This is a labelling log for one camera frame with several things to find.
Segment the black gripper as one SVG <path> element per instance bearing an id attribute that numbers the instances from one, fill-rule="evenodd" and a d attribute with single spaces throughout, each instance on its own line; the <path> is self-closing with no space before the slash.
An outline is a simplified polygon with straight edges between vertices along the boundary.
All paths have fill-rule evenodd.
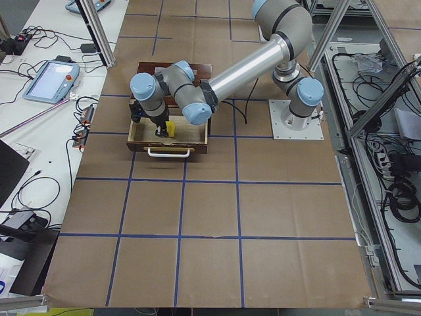
<path id="1" fill-rule="evenodd" d="M 158 107 L 158 114 L 152 114 L 151 111 L 147 112 L 137 100 L 131 100 L 129 103 L 131 111 L 131 120 L 135 123 L 139 123 L 141 118 L 149 118 L 151 122 L 156 125 L 155 135 L 156 136 L 168 136 L 166 121 L 169 121 L 169 109 L 168 106 L 161 101 Z"/>

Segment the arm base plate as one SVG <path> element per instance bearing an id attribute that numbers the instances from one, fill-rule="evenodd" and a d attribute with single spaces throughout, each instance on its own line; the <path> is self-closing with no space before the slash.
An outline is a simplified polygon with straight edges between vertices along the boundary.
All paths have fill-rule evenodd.
<path id="1" fill-rule="evenodd" d="M 275 140 L 324 140 L 320 119 L 313 119 L 318 114 L 316 108 L 309 117 L 300 118 L 290 111 L 290 100 L 270 99 L 268 104 Z"/>
<path id="2" fill-rule="evenodd" d="M 271 22 L 271 20 L 269 18 L 263 18 L 260 20 L 256 20 L 257 24 L 259 25 L 260 28 L 260 40 L 261 42 L 264 41 L 269 41 L 270 36 L 272 35 L 272 27 L 273 27 L 273 23 Z"/>

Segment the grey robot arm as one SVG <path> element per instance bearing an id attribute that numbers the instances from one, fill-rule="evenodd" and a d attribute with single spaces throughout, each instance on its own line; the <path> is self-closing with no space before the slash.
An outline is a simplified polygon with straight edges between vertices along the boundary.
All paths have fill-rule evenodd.
<path id="1" fill-rule="evenodd" d="M 190 124 L 202 125 L 223 100 L 271 70 L 273 82 L 290 99 L 282 113 L 284 125 L 305 129 L 324 95 L 322 84 L 305 76 L 296 61 L 311 40 L 312 18 L 296 1 L 255 1 L 252 16 L 266 43 L 199 86 L 193 85 L 195 76 L 187 61 L 173 63 L 156 74 L 133 76 L 131 120 L 139 123 L 146 117 L 155 124 L 156 136 L 167 137 L 169 109 L 164 98 L 172 97 Z"/>

